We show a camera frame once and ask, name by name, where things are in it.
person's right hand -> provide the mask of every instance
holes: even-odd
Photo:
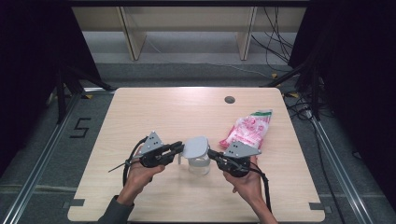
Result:
[[[255,156],[250,157],[250,161],[257,164]],[[243,177],[233,177],[227,172],[223,172],[223,174],[225,179],[233,185],[233,193],[238,192],[250,205],[260,223],[277,223],[262,197],[262,180],[259,174],[252,171]]]

table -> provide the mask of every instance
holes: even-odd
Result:
[[[235,99],[225,102],[226,96]],[[258,109],[273,109],[258,164],[269,179],[272,208],[278,221],[320,222],[320,203],[288,111],[275,88],[120,88],[116,91],[93,147],[75,200],[73,221],[97,220],[122,188],[122,169],[107,171],[128,158],[134,145],[151,131],[165,144],[204,135],[214,150],[238,118]],[[251,208],[222,176],[214,162],[205,176],[188,171],[177,159],[155,175],[135,200],[129,220],[152,222],[257,222]]]

black sleeve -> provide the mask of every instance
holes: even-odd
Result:
[[[117,197],[114,196],[110,204],[105,211],[105,214],[99,218],[97,223],[100,224],[119,224],[126,223],[128,221],[128,216],[134,209],[134,204],[127,206],[117,202]]]

pink and white package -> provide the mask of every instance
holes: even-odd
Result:
[[[219,143],[228,147],[232,142],[240,141],[251,147],[260,148],[262,140],[268,131],[272,109],[259,110],[248,117],[240,118],[228,133],[226,139]]]

person's left hand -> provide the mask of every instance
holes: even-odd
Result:
[[[124,188],[120,192],[120,196],[117,198],[117,202],[129,206],[134,204],[134,199],[143,191],[143,187],[149,183],[154,175],[162,172],[164,169],[165,166],[163,165],[146,168],[139,162],[139,160],[133,160],[129,170],[128,179]]]

